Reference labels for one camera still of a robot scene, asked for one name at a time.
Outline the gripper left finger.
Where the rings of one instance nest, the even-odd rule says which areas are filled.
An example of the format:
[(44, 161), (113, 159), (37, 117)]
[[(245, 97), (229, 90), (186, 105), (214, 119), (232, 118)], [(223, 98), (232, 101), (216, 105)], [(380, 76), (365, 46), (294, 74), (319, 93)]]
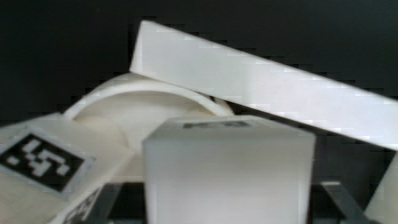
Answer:
[(86, 224), (108, 224), (108, 216), (120, 193), (122, 184), (108, 183), (97, 195), (95, 204), (92, 206), (90, 215), (86, 217)]

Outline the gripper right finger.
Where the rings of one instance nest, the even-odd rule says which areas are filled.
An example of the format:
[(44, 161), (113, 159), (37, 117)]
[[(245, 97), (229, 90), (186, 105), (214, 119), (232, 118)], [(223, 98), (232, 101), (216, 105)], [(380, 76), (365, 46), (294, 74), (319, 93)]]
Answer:
[(339, 182), (323, 182), (321, 187), (342, 215), (344, 224), (371, 224), (348, 190)]

